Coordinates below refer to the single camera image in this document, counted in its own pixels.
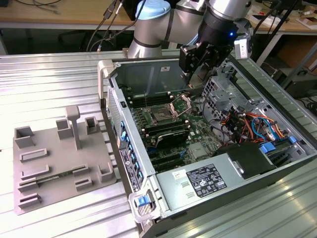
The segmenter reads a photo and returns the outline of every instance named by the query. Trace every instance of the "motherboard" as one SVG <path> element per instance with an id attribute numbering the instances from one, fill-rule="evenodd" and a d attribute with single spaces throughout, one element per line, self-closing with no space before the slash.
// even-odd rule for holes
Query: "motherboard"
<path id="1" fill-rule="evenodd" d="M 157 172 L 210 158 L 221 146 L 189 93 L 129 97 L 130 111 Z"/>

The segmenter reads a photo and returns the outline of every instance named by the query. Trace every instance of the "expansion slot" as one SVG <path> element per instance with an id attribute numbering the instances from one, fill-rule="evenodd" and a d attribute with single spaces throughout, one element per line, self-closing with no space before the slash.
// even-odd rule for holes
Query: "expansion slot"
<path id="1" fill-rule="evenodd" d="M 178 158 L 178 159 L 170 160 L 170 161 L 165 162 L 165 163 L 153 165 L 153 167 L 156 171 L 162 171 L 162 170 L 174 168 L 175 166 L 180 166 L 183 163 L 184 163 L 184 160 L 182 158 Z"/>
<path id="2" fill-rule="evenodd" d="M 178 158 L 180 158 L 179 154 L 166 156 L 166 157 L 163 157 L 163 158 L 152 160 L 152 165 L 157 165 L 157 164 L 160 164 L 160 163 L 163 163 L 163 162 L 167 162 L 167 161 L 170 161 L 170 160 L 174 160 L 174 159 L 178 159 Z"/>

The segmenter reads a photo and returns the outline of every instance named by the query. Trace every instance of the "chip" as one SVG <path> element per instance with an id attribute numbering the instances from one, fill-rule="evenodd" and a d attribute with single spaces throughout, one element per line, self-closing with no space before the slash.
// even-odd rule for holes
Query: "chip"
<path id="1" fill-rule="evenodd" d="M 195 159 L 199 159 L 207 155 L 206 150 L 204 149 L 203 145 L 200 142 L 191 144 L 189 146 L 189 149 L 191 153 L 193 154 L 193 156 L 195 157 Z"/>
<path id="2" fill-rule="evenodd" d="M 173 119 L 170 111 L 167 108 L 165 108 L 165 107 L 152 108 L 151 109 L 151 116 L 157 122 L 158 121 L 163 121 L 163 120 L 171 120 L 171 119 Z"/>

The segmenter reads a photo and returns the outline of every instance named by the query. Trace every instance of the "aluminum extrusion table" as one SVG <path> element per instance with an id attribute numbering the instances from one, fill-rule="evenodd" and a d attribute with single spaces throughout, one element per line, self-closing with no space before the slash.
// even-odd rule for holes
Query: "aluminum extrusion table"
<path id="1" fill-rule="evenodd" d="M 178 51 L 164 51 L 178 55 Z M 0 59 L 0 235 L 1 237 L 138 237 L 123 184 L 117 183 L 21 216 L 13 212 L 13 128 L 53 128 L 64 107 L 96 116 L 109 138 L 98 104 L 97 63 L 121 52 L 4 56 Z M 243 66 L 314 136 L 315 118 L 283 92 L 251 60 Z M 238 84 L 259 96 L 245 79 Z M 316 237 L 317 161 L 278 183 L 205 214 L 166 237 Z"/>

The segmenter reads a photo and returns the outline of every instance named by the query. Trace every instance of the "power supply label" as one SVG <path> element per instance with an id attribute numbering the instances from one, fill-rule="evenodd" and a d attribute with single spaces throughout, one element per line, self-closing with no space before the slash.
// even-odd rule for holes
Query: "power supply label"
<path id="1" fill-rule="evenodd" d="M 227 187 L 213 164 L 186 173 L 197 196 L 205 197 Z"/>

